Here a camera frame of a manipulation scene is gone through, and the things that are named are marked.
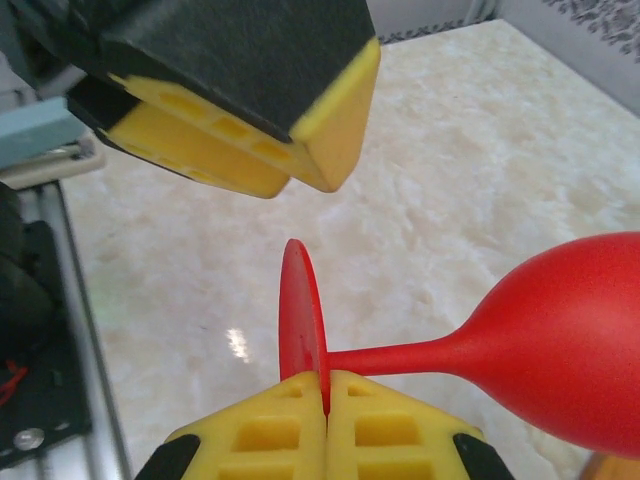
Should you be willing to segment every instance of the white marble surface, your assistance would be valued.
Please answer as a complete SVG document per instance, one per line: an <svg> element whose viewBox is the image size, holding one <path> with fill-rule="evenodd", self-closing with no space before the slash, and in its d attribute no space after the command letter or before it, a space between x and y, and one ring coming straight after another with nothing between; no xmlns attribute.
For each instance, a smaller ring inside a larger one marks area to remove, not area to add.
<svg viewBox="0 0 640 480"><path fill-rule="evenodd" d="M506 23L386 47L335 194L264 201L113 152L66 180L134 470L173 429L277 382L281 255L304 240L330 349L449 333L527 257L640 227L640 121ZM380 379L482 428L519 480L587 452L444 375Z"/></svg>

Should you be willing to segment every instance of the yellow gripper pad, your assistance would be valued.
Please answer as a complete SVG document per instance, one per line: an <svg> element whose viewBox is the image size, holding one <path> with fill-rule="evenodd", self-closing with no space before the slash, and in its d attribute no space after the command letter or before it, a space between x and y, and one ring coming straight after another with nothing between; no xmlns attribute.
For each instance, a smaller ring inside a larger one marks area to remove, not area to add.
<svg viewBox="0 0 640 480"><path fill-rule="evenodd" d="M513 480L480 430L356 374L298 374L169 436L136 480Z"/></svg>
<svg viewBox="0 0 640 480"><path fill-rule="evenodd" d="M111 146L263 198L355 168L380 61L365 0L155 0L96 41L67 97Z"/></svg>

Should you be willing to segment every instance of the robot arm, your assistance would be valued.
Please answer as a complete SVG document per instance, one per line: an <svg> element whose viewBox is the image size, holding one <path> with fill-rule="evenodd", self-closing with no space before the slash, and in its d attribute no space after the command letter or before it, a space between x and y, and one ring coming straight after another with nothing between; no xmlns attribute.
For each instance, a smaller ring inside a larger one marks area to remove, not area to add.
<svg viewBox="0 0 640 480"><path fill-rule="evenodd" d="M380 59L365 0L0 1L23 49L86 72L68 108L112 147L262 198L290 177L333 192L357 163Z"/></svg>

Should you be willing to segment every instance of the red wire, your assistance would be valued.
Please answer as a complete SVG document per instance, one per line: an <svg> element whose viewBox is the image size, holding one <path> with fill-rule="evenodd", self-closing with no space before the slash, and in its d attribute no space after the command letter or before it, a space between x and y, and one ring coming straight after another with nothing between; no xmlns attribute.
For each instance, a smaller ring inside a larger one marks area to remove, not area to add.
<svg viewBox="0 0 640 480"><path fill-rule="evenodd" d="M13 377L4 385L0 386L0 407L7 403L13 394L16 393L18 383L20 383L29 371L27 367L18 368L13 360L7 360L7 368L13 373Z"/></svg>

